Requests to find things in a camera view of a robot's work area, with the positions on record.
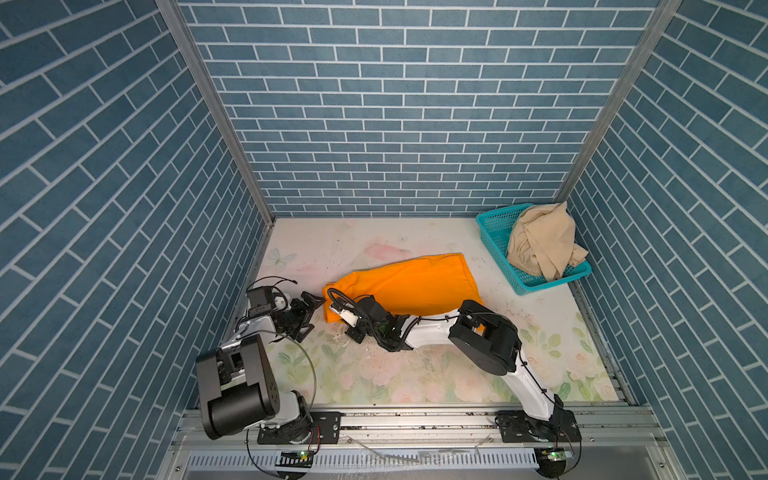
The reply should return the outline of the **orange shorts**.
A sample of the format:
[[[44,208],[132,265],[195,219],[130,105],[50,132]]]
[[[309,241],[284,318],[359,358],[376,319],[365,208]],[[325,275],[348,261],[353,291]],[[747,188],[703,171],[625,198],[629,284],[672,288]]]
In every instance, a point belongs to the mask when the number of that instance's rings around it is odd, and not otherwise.
[[[423,256],[354,271],[327,284],[351,299],[371,295],[392,314],[436,316],[466,300],[482,303],[477,283],[460,253]]]

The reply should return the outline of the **teal plastic basket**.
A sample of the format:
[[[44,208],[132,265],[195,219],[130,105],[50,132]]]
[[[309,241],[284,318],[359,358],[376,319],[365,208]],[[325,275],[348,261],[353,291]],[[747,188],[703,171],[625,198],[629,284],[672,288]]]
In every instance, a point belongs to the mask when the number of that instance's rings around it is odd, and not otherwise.
[[[532,203],[505,206],[480,213],[475,217],[484,246],[513,290],[518,295],[524,296],[589,276],[592,273],[592,266],[588,260],[584,260],[577,266],[568,266],[561,279],[552,281],[548,281],[544,276],[526,273],[508,262],[506,255],[512,229],[519,216],[530,207],[533,207]]]

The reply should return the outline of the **beige shorts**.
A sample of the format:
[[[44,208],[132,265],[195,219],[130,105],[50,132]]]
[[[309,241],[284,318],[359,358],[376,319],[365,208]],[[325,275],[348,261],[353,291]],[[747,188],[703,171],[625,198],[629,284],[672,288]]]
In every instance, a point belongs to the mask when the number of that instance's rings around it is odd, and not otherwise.
[[[512,227],[506,259],[529,275],[560,280],[568,267],[587,259],[588,251],[575,241],[575,234],[566,202],[529,207]]]

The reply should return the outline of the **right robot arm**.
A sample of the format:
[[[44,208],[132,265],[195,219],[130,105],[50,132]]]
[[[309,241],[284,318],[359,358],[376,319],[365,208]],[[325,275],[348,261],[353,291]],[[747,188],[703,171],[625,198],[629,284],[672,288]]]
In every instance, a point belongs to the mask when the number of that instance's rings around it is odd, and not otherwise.
[[[458,309],[431,317],[394,315],[368,295],[358,301],[336,299],[331,311],[347,325],[350,338],[360,343],[371,337],[391,353],[457,347],[477,368],[510,388],[522,406],[525,435],[552,443],[582,440],[575,414],[534,373],[517,327],[480,303],[465,300]]]

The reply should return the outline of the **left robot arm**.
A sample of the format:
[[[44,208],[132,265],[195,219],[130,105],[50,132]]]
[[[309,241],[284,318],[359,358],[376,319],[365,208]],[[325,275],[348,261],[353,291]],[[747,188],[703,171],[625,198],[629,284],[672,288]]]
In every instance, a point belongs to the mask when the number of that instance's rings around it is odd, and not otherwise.
[[[304,396],[282,390],[267,346],[280,340],[297,343],[313,329],[311,318],[323,299],[303,292],[290,301],[247,301],[229,338],[196,359],[200,414],[212,440],[252,428],[260,444],[310,442],[315,430]]]

